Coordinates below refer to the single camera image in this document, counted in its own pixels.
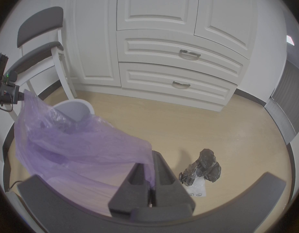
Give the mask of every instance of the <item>drawer handle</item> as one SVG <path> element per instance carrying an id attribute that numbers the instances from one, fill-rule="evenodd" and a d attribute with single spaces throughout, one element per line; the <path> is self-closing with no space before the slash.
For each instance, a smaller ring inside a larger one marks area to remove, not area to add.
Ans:
<path id="1" fill-rule="evenodd" d="M 173 81 L 173 84 L 177 84 L 177 85 L 181 85 L 181 86 L 185 86 L 185 87 L 190 87 L 189 83 L 179 83 L 179 82 Z"/>
<path id="2" fill-rule="evenodd" d="M 183 53 L 188 53 L 188 54 L 191 54 L 191 55 L 194 55 L 194 56 L 197 56 L 198 58 L 201 56 L 200 53 L 196 53 L 196 52 L 190 52 L 190 51 L 187 51 L 187 50 L 183 50 L 181 49 L 180 50 L 180 53 L 183 52 Z"/>

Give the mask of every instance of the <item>white chair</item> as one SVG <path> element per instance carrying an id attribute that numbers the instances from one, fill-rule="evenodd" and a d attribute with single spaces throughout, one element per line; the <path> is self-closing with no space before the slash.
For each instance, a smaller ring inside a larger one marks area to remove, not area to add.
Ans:
<path id="1" fill-rule="evenodd" d="M 62 87 L 68 99 L 77 97 L 67 64 L 64 58 L 64 48 L 62 46 L 61 28 L 63 26 L 63 9 L 61 7 L 51 7 L 32 15 L 19 28 L 17 47 L 20 52 L 20 59 L 17 60 L 7 71 L 15 71 L 18 74 L 16 85 L 27 83 L 29 90 L 35 93 L 30 79 L 39 73 L 55 66 Z M 23 55 L 23 45 L 33 38 L 51 30 L 57 29 L 58 41 L 46 43 L 27 54 Z M 15 120 L 17 115 L 11 112 L 11 117 Z"/>

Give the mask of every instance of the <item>cabinet panel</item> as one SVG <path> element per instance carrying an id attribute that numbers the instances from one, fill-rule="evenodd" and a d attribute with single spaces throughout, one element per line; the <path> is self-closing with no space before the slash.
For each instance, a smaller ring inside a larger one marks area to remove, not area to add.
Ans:
<path id="1" fill-rule="evenodd" d="M 183 96 L 226 105 L 237 88 L 195 71 L 146 63 L 120 62 L 122 87 Z"/>
<path id="2" fill-rule="evenodd" d="M 199 0 L 195 35 L 250 59 L 257 27 L 255 0 Z"/>
<path id="3" fill-rule="evenodd" d="M 155 29 L 117 31 L 118 60 L 180 67 L 239 84 L 249 64 L 242 55 L 213 41 Z"/>
<path id="4" fill-rule="evenodd" d="M 66 52 L 75 83 L 121 86 L 116 0 L 66 0 Z"/>
<path id="5" fill-rule="evenodd" d="M 198 0 L 118 0 L 117 30 L 167 29 L 194 34 Z"/>

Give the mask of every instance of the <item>black cable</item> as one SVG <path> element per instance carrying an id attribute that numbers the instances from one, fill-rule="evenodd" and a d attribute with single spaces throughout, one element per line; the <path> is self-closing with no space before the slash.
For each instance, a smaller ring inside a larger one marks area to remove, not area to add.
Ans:
<path id="1" fill-rule="evenodd" d="M 0 110 L 2 110 L 2 111 L 6 111 L 6 112 L 12 112 L 12 111 L 13 111 L 12 97 L 11 97 L 10 93 L 8 93 L 8 95 L 10 96 L 11 109 L 10 109 L 10 110 L 6 110 L 6 109 L 3 109 L 2 107 L 0 107 Z"/>
<path id="2" fill-rule="evenodd" d="M 12 185 L 11 185 L 11 187 L 9 187 L 9 189 L 8 189 L 8 192 L 13 188 L 13 186 L 16 184 L 16 183 L 18 183 L 18 182 L 22 182 L 22 181 L 15 181 Z"/>

